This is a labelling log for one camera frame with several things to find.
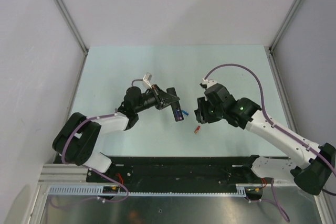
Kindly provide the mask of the black grey battery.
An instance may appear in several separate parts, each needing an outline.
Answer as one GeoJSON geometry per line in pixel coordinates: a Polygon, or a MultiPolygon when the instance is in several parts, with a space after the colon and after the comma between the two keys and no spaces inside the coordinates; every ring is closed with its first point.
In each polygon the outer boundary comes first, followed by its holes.
{"type": "Polygon", "coordinates": [[[177,121],[180,121],[180,120],[181,120],[180,110],[179,110],[179,109],[176,109],[176,110],[175,110],[175,114],[176,114],[176,120],[177,120],[177,121]]]}

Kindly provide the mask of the purple battery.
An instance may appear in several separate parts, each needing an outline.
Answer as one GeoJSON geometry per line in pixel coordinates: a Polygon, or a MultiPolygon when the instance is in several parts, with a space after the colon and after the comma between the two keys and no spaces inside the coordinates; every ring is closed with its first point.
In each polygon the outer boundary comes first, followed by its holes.
{"type": "Polygon", "coordinates": [[[180,121],[184,120],[183,112],[181,109],[179,109],[179,114],[180,114],[180,121]]]}

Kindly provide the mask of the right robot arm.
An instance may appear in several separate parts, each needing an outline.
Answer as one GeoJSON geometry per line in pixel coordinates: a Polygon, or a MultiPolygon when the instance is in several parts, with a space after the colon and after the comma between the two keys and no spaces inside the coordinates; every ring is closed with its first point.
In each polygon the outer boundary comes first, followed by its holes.
{"type": "Polygon", "coordinates": [[[225,86],[214,80],[203,80],[204,96],[197,99],[194,111],[200,124],[226,120],[233,127],[251,132],[288,156],[277,159],[255,156],[242,169],[243,179],[273,178],[295,183],[303,191],[321,193],[335,166],[335,148],[319,145],[274,121],[263,108],[248,98],[235,98],[225,86]]]}

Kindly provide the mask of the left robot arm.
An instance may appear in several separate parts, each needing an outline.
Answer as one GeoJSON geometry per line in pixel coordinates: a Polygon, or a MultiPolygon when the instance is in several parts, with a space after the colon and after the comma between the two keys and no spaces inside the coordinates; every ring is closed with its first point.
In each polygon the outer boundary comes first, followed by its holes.
{"type": "Polygon", "coordinates": [[[142,92],[139,87],[129,87],[121,105],[112,114],[91,118],[73,113],[55,137],[52,148],[61,155],[65,164],[85,166],[98,171],[105,182],[115,178],[116,169],[111,159],[94,150],[99,135],[131,129],[139,120],[139,113],[152,107],[163,110],[179,103],[174,88],[166,91],[156,84],[142,92]]]}

